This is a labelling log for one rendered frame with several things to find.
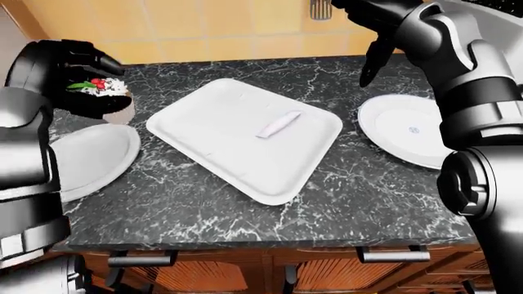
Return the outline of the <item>white plate with blue logo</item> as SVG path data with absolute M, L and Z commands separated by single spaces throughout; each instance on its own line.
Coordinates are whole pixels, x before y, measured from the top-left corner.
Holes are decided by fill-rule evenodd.
M 439 170 L 452 153 L 440 136 L 437 104 L 427 97 L 376 96 L 359 107 L 357 119 L 368 139 L 407 163 Z

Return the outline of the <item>chocolate cupcake with white frosting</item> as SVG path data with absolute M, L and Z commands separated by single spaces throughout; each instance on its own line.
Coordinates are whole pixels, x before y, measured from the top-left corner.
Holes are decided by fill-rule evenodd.
M 115 102 L 117 97 L 127 97 L 130 103 L 125 108 L 102 114 L 101 119 L 108 123 L 129 124 L 135 116 L 135 105 L 132 93 L 127 89 L 127 85 L 123 80 L 117 78 L 92 78 L 84 82 L 72 83 L 67 86 L 66 91 L 98 97 L 106 104 Z

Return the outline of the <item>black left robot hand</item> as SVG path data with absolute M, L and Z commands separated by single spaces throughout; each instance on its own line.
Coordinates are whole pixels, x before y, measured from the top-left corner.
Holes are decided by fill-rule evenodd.
M 6 87 L 18 87 L 48 98 L 56 109 L 80 117 L 102 119 L 131 106 L 126 94 L 96 96 L 70 85 L 106 80 L 124 75 L 117 60 L 99 51 L 92 43 L 74 40 L 41 40 L 28 43 L 7 72 Z

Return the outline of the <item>metal slotted spatula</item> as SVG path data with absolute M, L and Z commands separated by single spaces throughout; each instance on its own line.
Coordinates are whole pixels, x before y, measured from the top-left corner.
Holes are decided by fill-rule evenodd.
M 331 0 L 310 0 L 309 13 L 312 20 L 324 21 L 332 19 L 333 8 Z

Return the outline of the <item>white wrapped dessert roll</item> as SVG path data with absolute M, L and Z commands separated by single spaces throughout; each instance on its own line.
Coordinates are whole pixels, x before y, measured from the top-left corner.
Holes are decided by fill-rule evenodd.
M 267 124 L 260 132 L 256 134 L 257 138 L 268 139 L 288 127 L 292 122 L 302 115 L 300 111 L 292 111 L 277 118 L 274 122 Z

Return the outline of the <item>plain white round plate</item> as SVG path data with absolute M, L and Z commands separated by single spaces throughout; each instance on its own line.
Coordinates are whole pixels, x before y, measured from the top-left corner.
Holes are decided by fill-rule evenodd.
M 141 139 L 133 127 L 99 124 L 51 144 L 60 176 L 61 202 L 95 193 L 119 178 L 135 161 Z

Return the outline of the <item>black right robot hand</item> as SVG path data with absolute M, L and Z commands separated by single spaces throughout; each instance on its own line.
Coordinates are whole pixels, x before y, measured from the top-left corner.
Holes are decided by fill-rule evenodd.
M 331 0 L 333 7 L 342 9 L 347 19 L 378 37 L 370 43 L 360 74 L 360 86 L 367 87 L 384 67 L 396 49 L 394 36 L 404 19 L 423 0 Z

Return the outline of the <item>wooden kitchen cabinet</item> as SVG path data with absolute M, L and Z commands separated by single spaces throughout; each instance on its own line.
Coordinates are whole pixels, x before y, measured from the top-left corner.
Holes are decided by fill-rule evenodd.
M 493 290 L 475 245 L 426 246 L 430 261 L 362 264 L 355 247 L 182 251 L 173 266 L 112 269 L 110 252 L 84 252 L 93 282 L 109 277 L 151 294 L 481 294 Z

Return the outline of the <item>white rectangular tray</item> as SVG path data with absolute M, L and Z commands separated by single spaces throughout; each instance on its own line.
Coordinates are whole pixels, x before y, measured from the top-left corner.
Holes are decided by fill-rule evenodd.
M 268 139 L 256 137 L 292 111 L 302 115 Z M 270 206 L 298 195 L 342 127 L 336 114 L 231 78 L 208 82 L 146 122 L 151 134 Z

